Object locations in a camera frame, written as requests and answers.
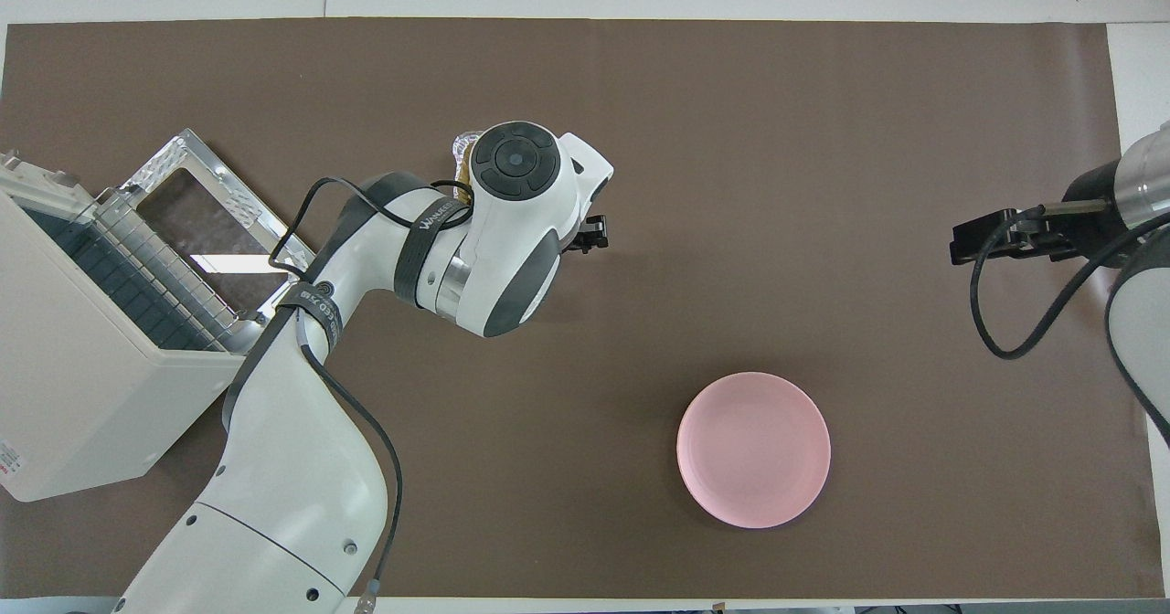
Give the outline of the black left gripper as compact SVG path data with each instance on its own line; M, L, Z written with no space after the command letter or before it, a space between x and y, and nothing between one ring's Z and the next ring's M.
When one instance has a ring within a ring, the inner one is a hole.
M569 240L560 253L580 251L589 255L590 251L601 250L610 247L610 228L607 218L603 214L581 219L576 235Z

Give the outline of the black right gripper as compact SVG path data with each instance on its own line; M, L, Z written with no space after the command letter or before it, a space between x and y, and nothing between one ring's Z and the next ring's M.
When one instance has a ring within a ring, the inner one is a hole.
M1074 199L1027 209L994 211L952 228L950 264L973 263L984 244L989 244L986 258L1062 261L1081 256L1071 239L1071 228L1087 225L1107 211L1112 211L1112 203L1106 199Z

